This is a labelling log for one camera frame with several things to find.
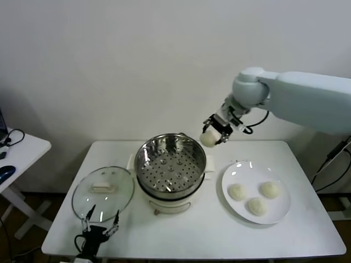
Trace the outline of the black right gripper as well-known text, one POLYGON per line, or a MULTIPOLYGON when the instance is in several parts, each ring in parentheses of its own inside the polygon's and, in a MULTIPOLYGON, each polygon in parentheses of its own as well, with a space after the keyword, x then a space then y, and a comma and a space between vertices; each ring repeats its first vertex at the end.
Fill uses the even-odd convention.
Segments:
POLYGON ((230 135, 233 133, 233 129, 230 124, 224 121, 216 113, 212 114, 208 119, 203 122, 202 132, 205 133, 206 130, 212 126, 216 132, 216 142, 215 145, 226 143, 230 135))

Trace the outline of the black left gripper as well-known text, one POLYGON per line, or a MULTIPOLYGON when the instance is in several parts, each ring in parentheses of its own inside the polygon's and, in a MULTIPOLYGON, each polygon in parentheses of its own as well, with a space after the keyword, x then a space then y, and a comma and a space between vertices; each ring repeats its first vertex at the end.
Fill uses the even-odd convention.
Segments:
POLYGON ((94 204, 88 211, 87 215, 81 220, 83 238, 85 240, 82 248, 82 253, 87 255, 97 255, 100 245, 107 242, 109 239, 108 236, 114 235, 119 228, 119 210, 117 211, 112 226, 109 229, 102 226, 90 226, 89 222, 94 212, 95 206, 96 205, 94 204))

